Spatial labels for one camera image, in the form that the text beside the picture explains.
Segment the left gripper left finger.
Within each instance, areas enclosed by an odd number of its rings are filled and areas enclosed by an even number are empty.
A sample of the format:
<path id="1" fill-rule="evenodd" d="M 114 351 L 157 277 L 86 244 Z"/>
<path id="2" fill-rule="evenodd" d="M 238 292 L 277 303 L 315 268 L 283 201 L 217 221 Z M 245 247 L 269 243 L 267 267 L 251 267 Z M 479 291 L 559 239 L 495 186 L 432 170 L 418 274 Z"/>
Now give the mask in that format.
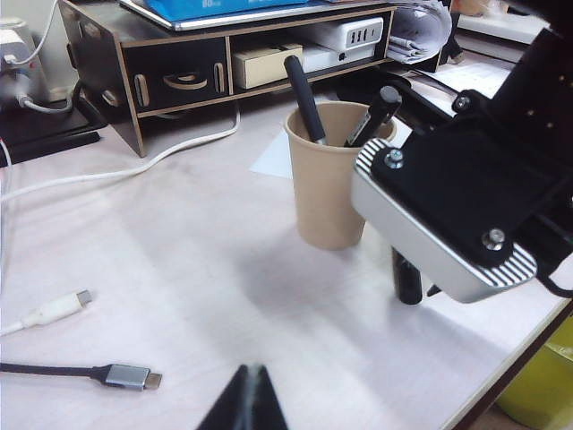
<path id="1" fill-rule="evenodd" d="M 197 429 L 251 429 L 249 367 L 240 365 Z"/>

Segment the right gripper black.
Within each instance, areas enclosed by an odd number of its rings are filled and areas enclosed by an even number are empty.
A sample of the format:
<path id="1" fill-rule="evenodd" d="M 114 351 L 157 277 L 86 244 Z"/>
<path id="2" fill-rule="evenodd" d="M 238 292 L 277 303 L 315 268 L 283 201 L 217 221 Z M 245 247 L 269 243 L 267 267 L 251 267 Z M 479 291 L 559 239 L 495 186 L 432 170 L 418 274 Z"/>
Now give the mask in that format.
<path id="1" fill-rule="evenodd" d="M 542 30 L 483 112 L 492 145 L 481 163 L 481 294 L 552 274 L 572 254 L 572 34 Z"/>

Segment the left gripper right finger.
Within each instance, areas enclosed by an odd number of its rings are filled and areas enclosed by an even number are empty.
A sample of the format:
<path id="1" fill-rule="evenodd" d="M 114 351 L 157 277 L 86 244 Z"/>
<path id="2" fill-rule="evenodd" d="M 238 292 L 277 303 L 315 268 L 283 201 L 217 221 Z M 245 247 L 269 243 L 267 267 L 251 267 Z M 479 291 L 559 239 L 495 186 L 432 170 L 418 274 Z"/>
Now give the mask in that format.
<path id="1" fill-rule="evenodd" d="M 287 430 L 287 421 L 266 366 L 253 365 L 249 376 L 249 428 Z"/>

